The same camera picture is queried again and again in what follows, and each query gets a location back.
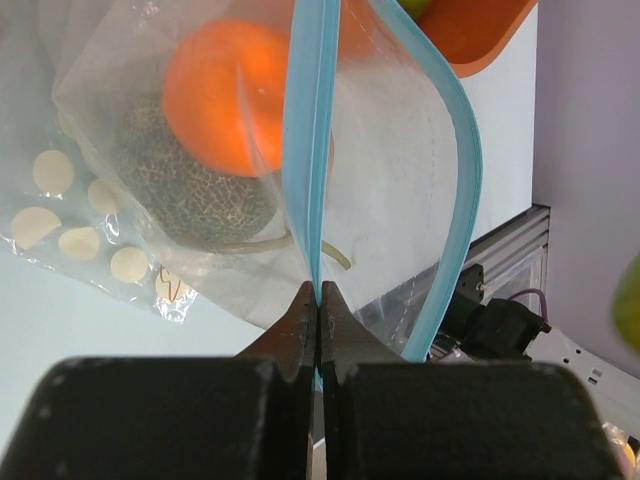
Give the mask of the yellow green mango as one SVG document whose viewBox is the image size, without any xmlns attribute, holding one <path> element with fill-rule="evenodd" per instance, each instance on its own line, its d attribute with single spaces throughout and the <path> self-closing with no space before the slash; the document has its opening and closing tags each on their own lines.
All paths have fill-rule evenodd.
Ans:
<svg viewBox="0 0 640 480">
<path fill-rule="evenodd" d="M 628 264 L 614 290 L 611 319 L 620 338 L 639 354 L 639 254 Z"/>
</svg>

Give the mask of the orange tangerine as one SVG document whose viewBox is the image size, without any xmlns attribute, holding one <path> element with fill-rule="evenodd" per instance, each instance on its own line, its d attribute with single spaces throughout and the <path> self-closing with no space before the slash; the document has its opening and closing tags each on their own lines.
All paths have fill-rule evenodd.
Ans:
<svg viewBox="0 0 640 480">
<path fill-rule="evenodd" d="M 198 163 L 241 177 L 281 169 L 288 54 L 287 34 L 241 19 L 209 22 L 180 42 L 162 106 Z"/>
</svg>

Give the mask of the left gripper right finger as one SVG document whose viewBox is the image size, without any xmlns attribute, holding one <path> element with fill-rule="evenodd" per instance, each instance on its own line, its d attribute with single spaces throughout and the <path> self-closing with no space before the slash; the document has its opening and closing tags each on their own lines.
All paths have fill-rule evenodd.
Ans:
<svg viewBox="0 0 640 480">
<path fill-rule="evenodd" d="M 338 286 L 319 308 L 331 479 L 618 479 L 582 382 L 548 362 L 412 363 L 364 328 Z"/>
</svg>

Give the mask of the netted green melon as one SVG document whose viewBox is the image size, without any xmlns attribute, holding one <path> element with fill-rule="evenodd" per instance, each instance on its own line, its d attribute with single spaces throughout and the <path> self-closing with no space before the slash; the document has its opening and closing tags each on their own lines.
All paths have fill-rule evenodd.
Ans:
<svg viewBox="0 0 640 480">
<path fill-rule="evenodd" d="M 127 190 L 182 247 L 234 255 L 294 243 L 288 227 L 277 238 L 259 237 L 278 212 L 280 176 L 237 176 L 196 161 L 171 131 L 159 91 L 138 96 L 124 113 L 111 159 Z"/>
</svg>

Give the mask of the clear blue-zipper zip bag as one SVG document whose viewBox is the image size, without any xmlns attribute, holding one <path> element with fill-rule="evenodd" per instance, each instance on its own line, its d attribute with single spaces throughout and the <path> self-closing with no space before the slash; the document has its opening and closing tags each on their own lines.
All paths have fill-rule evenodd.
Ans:
<svg viewBox="0 0 640 480">
<path fill-rule="evenodd" d="M 90 168 L 132 210 L 147 245 L 231 314 L 262 328 L 306 281 L 335 283 L 348 308 L 406 359 L 427 355 L 462 269 L 482 177 L 479 132 L 444 57 L 395 1 L 367 1 L 417 70 L 339 67 L 343 1 L 41 1 L 39 34 L 55 68 L 52 98 Z M 254 254 L 173 242 L 116 175 L 120 121 L 163 95 L 180 42 L 241 19 L 289 37 L 276 217 L 294 243 Z"/>
</svg>

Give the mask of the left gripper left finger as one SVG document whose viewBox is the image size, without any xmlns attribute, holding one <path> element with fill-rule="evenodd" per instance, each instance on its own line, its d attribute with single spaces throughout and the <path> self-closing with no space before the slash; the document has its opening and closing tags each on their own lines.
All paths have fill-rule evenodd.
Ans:
<svg viewBox="0 0 640 480">
<path fill-rule="evenodd" d="M 35 388 L 12 479 L 307 479 L 313 286 L 233 357 L 73 357 Z"/>
</svg>

